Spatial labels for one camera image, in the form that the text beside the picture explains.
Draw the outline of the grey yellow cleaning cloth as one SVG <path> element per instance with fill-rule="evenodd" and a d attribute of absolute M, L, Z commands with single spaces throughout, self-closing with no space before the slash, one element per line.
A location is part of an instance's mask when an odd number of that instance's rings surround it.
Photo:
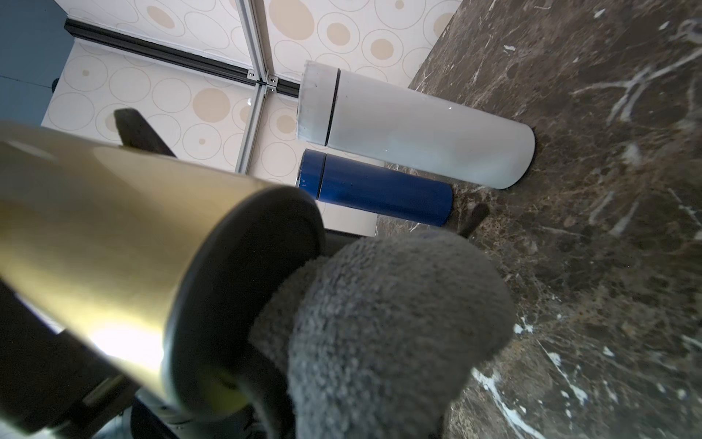
<path fill-rule="evenodd" d="M 299 438 L 426 438 L 513 336 L 503 278 L 447 230 L 365 238 L 290 275 L 250 342 L 288 382 Z"/>

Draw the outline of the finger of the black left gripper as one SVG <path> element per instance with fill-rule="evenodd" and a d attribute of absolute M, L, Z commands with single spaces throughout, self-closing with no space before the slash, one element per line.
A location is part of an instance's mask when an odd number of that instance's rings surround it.
<path fill-rule="evenodd" d="M 113 112 L 113 117 L 123 146 L 164 157 L 176 156 L 139 111 L 118 109 Z"/>

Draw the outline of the white thermos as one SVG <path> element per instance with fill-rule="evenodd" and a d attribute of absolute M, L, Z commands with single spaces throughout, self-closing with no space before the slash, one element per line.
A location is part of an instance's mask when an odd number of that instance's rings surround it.
<path fill-rule="evenodd" d="M 299 89 L 297 136 L 496 190 L 519 182 L 536 153 L 526 124 L 314 61 Z"/>

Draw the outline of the horizontal aluminium frame bar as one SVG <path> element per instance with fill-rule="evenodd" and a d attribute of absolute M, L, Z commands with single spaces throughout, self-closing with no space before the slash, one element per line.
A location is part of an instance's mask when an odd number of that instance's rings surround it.
<path fill-rule="evenodd" d="M 237 173 L 248 174 L 252 167 L 253 150 L 256 146 L 266 95 L 270 91 L 269 77 L 272 73 L 272 64 L 268 56 L 270 49 L 267 31 L 264 29 L 265 15 L 259 11 L 260 3 L 252 0 L 238 0 L 236 5 L 252 63 L 248 78 L 254 81 L 252 104 L 235 166 Z"/>

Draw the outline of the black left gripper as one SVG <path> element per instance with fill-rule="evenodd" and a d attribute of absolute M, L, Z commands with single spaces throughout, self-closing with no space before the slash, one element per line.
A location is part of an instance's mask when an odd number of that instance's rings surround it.
<path fill-rule="evenodd" d="M 203 423 L 138 388 L 1 287 L 4 438 L 255 438 L 252 408 Z"/>

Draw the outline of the blue thermos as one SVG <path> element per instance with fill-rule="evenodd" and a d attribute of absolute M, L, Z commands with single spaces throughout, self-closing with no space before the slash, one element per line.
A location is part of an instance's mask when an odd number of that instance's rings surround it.
<path fill-rule="evenodd" d="M 296 186 L 318 201 L 436 227 L 453 209 L 447 183 L 312 149 L 303 153 Z"/>

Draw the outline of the gold thermos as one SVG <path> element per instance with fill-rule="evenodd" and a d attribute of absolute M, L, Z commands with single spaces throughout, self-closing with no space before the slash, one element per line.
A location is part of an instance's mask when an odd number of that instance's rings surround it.
<path fill-rule="evenodd" d="M 166 404 L 252 403 L 233 366 L 279 285 L 325 249 L 298 188 L 1 125 L 1 277 Z"/>

